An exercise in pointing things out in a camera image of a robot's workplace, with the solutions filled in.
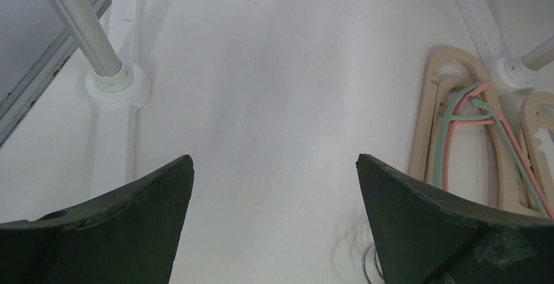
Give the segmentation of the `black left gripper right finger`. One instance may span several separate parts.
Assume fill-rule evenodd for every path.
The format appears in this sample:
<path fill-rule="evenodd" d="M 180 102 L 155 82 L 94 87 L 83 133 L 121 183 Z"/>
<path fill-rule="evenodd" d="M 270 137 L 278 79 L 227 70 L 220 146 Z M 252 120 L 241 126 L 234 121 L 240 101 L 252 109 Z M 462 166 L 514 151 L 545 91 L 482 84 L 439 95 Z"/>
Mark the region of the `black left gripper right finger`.
<path fill-rule="evenodd" d="M 356 163 L 386 283 L 552 283 L 553 222 L 416 180 L 369 155 Z"/>

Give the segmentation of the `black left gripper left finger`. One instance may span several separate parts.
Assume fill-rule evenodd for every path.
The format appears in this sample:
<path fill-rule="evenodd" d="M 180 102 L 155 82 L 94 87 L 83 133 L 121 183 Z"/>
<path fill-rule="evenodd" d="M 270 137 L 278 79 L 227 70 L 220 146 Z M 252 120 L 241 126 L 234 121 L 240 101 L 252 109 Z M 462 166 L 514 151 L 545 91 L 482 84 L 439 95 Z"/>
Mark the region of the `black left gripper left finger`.
<path fill-rule="evenodd" d="M 37 220 L 1 225 L 2 283 L 168 283 L 194 182 L 183 155 Z"/>

